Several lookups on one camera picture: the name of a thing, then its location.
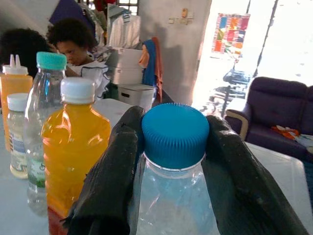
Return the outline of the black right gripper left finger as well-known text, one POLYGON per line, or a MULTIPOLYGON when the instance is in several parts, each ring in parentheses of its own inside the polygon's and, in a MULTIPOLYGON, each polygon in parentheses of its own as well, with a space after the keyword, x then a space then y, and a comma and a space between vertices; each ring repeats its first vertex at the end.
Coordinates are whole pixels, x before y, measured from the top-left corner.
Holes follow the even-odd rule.
POLYGON ((145 168, 141 121, 129 108, 111 131, 109 145, 87 174, 63 227, 69 235, 134 235, 145 168))

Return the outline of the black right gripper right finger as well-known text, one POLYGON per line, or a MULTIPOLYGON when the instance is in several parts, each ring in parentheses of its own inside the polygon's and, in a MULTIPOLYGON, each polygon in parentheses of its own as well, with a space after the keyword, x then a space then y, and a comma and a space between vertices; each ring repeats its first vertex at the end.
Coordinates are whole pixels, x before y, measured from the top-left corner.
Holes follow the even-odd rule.
POLYGON ((209 136, 201 162, 222 235, 306 235, 308 231, 270 172, 230 125, 206 117, 209 136))

